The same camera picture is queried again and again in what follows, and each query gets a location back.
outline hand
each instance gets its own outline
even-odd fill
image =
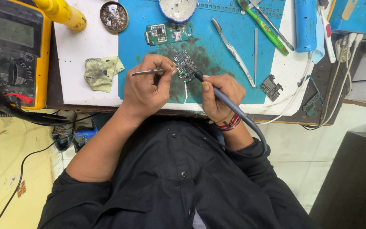
[[[131,118],[144,121],[159,111],[169,100],[170,80],[177,72],[169,58],[161,55],[145,55],[142,62],[126,74],[124,101],[120,108]],[[136,75],[135,72],[147,71],[161,67],[166,71],[158,76],[159,82],[154,85],[155,74]]]
[[[213,85],[219,88],[237,105],[245,97],[245,88],[228,74],[205,75],[203,76],[203,81],[201,87],[204,112],[219,126],[223,126],[224,122],[230,123],[235,113],[225,103],[214,96]]]

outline white table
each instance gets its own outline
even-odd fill
[[[122,100],[118,96],[118,75],[114,76],[110,93],[93,91],[83,78],[85,59],[118,55],[118,35],[109,33],[99,18],[100,8],[107,0],[67,0],[67,2],[84,13],[88,24],[87,28],[81,32],[69,29],[62,24],[54,24],[64,104],[119,106]],[[287,0],[280,31],[295,46],[293,7],[293,0]],[[275,102],[267,98],[264,104],[241,104],[240,107],[249,114],[280,114],[296,92],[296,82],[302,78],[307,62],[307,53],[290,51],[288,56],[284,56],[276,49],[271,74],[281,76],[275,79],[275,83],[283,86],[284,90],[280,91],[281,96]],[[313,67],[310,67],[308,74],[312,72],[312,69]],[[306,82],[285,115],[292,115],[297,112],[307,85]],[[197,103],[167,103],[163,109],[191,110],[198,111],[198,114],[201,115],[204,114],[201,104]]]

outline table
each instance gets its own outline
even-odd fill
[[[22,0],[25,3],[33,4],[31,0]],[[353,76],[356,68],[361,60],[362,52],[357,51],[353,67],[351,68],[351,75]],[[314,66],[312,76],[314,81],[316,82],[320,92],[322,93],[324,99],[328,94],[329,84],[331,83],[332,77],[334,75],[336,69],[336,64],[330,64],[327,57],[324,57],[317,65]],[[345,74],[345,65],[341,64],[338,80],[335,84],[335,91],[338,91],[341,87],[342,76]],[[315,111],[316,115],[308,117],[306,112],[302,110],[302,107],[316,94],[316,89],[311,82],[309,82],[309,86],[305,92],[303,97],[301,107],[298,112],[293,114],[292,116],[283,116],[278,119],[276,122],[280,123],[297,123],[297,124],[310,124],[317,125],[320,122],[320,116],[322,112],[324,112],[321,106],[316,106]],[[342,98],[346,94],[346,88],[343,91]],[[332,98],[330,100],[329,107],[332,108],[334,106],[336,98]],[[48,94],[46,101],[47,108],[49,109],[61,109],[61,110],[85,110],[85,111],[95,111],[95,112],[115,112],[117,107],[108,107],[108,106],[84,106],[84,105],[71,105],[63,103],[63,93],[61,87],[61,79],[60,79],[60,71],[58,65],[58,56],[57,56],[57,46],[56,46],[56,38],[54,33],[54,26],[52,27],[52,39],[50,45],[50,63],[49,63],[49,78],[48,78]],[[340,105],[336,109],[333,117],[328,122],[329,125],[334,123],[334,120],[338,114],[340,109]],[[181,116],[181,117],[205,117],[200,115],[198,111],[190,111],[190,110],[160,110],[156,113],[156,115],[168,115],[168,116]],[[250,114],[250,117],[254,121],[268,121],[275,116],[273,115],[259,115],[259,114]]]

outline tile floor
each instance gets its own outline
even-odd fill
[[[259,125],[271,147],[268,159],[277,176],[287,183],[307,212],[330,169],[347,131],[366,132],[366,107],[343,104],[334,125],[307,131],[300,125],[270,123]],[[248,128],[252,136],[257,136]],[[74,157],[74,148],[58,155],[57,176]]]

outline green handled tool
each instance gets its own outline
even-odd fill
[[[251,17],[256,21],[256,23],[261,27],[262,31],[267,35],[269,40],[281,51],[281,53],[285,56],[289,54],[289,51],[282,44],[281,40],[272,32],[267,24],[265,24],[260,17],[258,17],[248,6],[248,2],[246,0],[237,0],[238,4],[240,4],[241,8],[245,10]]]

